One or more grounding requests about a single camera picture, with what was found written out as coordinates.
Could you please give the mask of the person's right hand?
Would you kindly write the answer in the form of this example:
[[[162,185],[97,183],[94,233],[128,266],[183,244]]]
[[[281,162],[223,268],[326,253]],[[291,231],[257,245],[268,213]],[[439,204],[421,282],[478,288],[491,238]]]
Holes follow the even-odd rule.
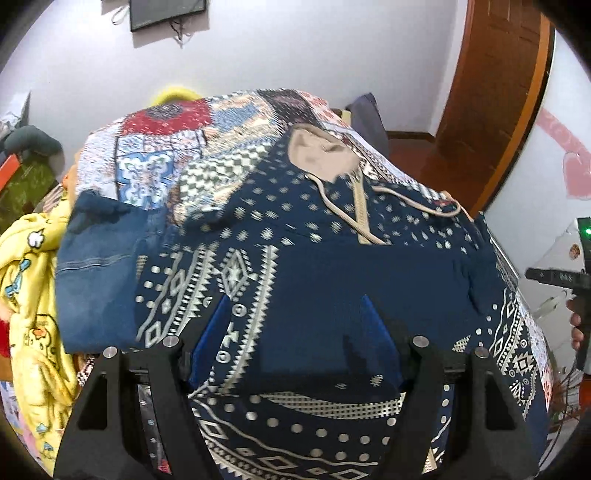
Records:
[[[575,351],[578,351],[585,340],[585,334],[582,331],[582,324],[586,315],[585,299],[579,296],[573,297],[567,301],[566,306],[571,312],[571,346]]]

